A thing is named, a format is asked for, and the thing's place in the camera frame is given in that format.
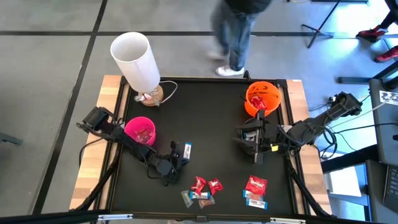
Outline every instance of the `lamp shade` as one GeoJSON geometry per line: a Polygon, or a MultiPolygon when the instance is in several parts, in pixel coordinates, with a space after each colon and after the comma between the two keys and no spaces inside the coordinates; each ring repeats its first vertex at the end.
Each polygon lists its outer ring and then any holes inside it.
{"type": "Polygon", "coordinates": [[[159,84],[159,70],[148,38],[143,34],[120,35],[112,42],[111,55],[133,90],[146,93],[159,84]]]}

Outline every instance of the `white sneaker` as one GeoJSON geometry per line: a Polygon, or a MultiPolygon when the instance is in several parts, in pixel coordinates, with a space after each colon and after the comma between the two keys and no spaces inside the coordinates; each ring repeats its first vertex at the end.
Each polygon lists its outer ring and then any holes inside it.
{"type": "Polygon", "coordinates": [[[243,73],[244,73],[244,68],[240,69],[239,71],[234,71],[230,69],[229,65],[225,65],[216,69],[216,74],[224,77],[231,75],[242,75],[243,73]]]}
{"type": "Polygon", "coordinates": [[[210,58],[210,59],[212,59],[212,60],[222,60],[222,61],[225,61],[225,60],[228,60],[228,59],[229,59],[229,54],[224,55],[224,54],[221,54],[220,52],[212,51],[212,52],[208,52],[208,53],[207,53],[207,57],[210,58]]]}

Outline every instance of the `wooden table edge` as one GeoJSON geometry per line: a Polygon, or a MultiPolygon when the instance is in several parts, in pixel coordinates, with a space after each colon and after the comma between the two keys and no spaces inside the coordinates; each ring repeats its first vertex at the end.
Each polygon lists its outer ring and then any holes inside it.
{"type": "MultiPolygon", "coordinates": [[[[105,75],[101,90],[97,100],[97,106],[103,106],[110,111],[114,111],[116,106],[116,99],[118,97],[120,88],[120,75],[105,75]]],[[[125,85],[123,96],[121,100],[121,107],[119,110],[118,118],[123,116],[124,106],[127,100],[127,89],[128,85],[125,85]]],[[[306,119],[309,117],[307,100],[305,99],[305,93],[303,89],[303,83],[301,80],[287,80],[287,88],[290,98],[290,106],[292,109],[292,115],[294,122],[306,119]]],[[[282,115],[284,121],[287,121],[287,110],[284,97],[282,97],[281,103],[282,115]]],[[[96,137],[92,134],[88,135],[87,142],[95,140],[96,137]]],[[[79,206],[84,199],[90,194],[95,185],[98,183],[100,178],[100,172],[103,165],[105,155],[106,141],[102,140],[96,144],[90,145],[85,149],[83,154],[81,166],[79,169],[78,177],[76,179],[75,189],[73,191],[72,200],[70,202],[70,208],[79,206]]],[[[116,145],[113,144],[111,148],[111,159],[114,156],[116,145]]],[[[312,146],[304,146],[300,152],[300,157],[303,165],[304,179],[306,186],[314,196],[315,200],[322,206],[322,208],[331,214],[330,203],[328,194],[326,191],[325,183],[323,180],[322,168],[318,157],[317,150],[312,146]]],[[[100,208],[105,207],[105,201],[108,196],[109,181],[104,186],[101,201],[99,204],[100,208]]],[[[295,184],[295,194],[297,199],[297,208],[300,214],[303,214],[303,204],[301,199],[301,193],[295,184]]]]}

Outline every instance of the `tripod stand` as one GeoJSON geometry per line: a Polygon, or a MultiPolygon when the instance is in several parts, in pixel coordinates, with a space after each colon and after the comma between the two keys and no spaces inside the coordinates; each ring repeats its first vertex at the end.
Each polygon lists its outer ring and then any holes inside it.
{"type": "Polygon", "coordinates": [[[312,36],[311,42],[310,44],[307,46],[307,48],[311,48],[312,44],[314,43],[315,39],[318,37],[319,34],[325,35],[327,37],[333,38],[333,35],[321,32],[321,29],[323,27],[323,25],[325,25],[326,21],[329,19],[329,17],[331,16],[331,14],[333,13],[333,11],[336,9],[337,5],[340,3],[341,0],[338,0],[335,4],[335,6],[333,6],[333,8],[331,9],[331,11],[329,12],[329,15],[326,17],[326,19],[322,22],[321,26],[316,29],[314,27],[310,27],[308,25],[302,24],[301,26],[304,26],[306,28],[311,29],[312,31],[315,31],[315,33],[312,36]]]}

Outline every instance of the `red shoe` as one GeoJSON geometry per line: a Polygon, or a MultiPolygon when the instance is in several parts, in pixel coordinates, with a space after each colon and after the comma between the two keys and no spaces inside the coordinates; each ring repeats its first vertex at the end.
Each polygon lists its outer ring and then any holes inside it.
{"type": "Polygon", "coordinates": [[[370,29],[370,30],[363,30],[361,32],[359,32],[356,36],[357,37],[362,37],[372,43],[375,43],[376,41],[378,41],[378,37],[380,37],[381,35],[384,35],[386,32],[383,30],[380,30],[380,27],[377,26],[374,29],[370,29]]]}
{"type": "Polygon", "coordinates": [[[392,58],[396,58],[398,57],[398,46],[395,46],[393,48],[391,48],[389,51],[387,51],[386,53],[377,56],[374,61],[375,62],[386,62],[392,58]]]}

